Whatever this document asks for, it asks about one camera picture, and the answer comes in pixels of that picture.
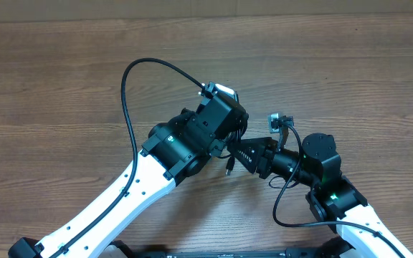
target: cable connector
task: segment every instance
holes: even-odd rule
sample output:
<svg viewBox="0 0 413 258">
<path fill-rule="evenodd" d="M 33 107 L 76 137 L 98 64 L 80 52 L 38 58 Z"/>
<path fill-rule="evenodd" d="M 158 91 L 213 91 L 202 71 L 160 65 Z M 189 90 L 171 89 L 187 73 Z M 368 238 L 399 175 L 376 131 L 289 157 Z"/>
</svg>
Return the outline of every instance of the cable connector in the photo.
<svg viewBox="0 0 413 258">
<path fill-rule="evenodd" d="M 230 176 L 230 173 L 234 169 L 234 165 L 235 165 L 235 157 L 230 156 L 229 160 L 227 161 L 227 165 L 226 165 L 226 176 Z"/>
</svg>

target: wood grain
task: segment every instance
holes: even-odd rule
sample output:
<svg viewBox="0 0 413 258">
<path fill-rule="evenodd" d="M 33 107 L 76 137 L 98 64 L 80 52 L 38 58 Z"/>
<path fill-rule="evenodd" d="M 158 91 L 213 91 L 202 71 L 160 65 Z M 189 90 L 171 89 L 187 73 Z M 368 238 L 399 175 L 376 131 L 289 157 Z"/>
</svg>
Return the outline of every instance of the wood grain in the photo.
<svg viewBox="0 0 413 258">
<path fill-rule="evenodd" d="M 413 252 L 413 14 L 142 19 L 0 24 L 0 257 L 74 217 L 131 160 L 120 79 L 139 57 L 173 62 L 229 85 L 250 114 L 295 118 L 301 136 L 336 138 L 343 172 Z M 157 64 L 128 81 L 137 142 L 184 108 L 196 88 Z M 291 140 L 290 147 L 295 149 Z M 318 246 L 328 228 L 284 229 L 277 191 L 212 161 L 144 211 L 120 236 L 133 249 L 262 250 Z M 301 186 L 279 216 L 313 221 Z"/>
</svg>

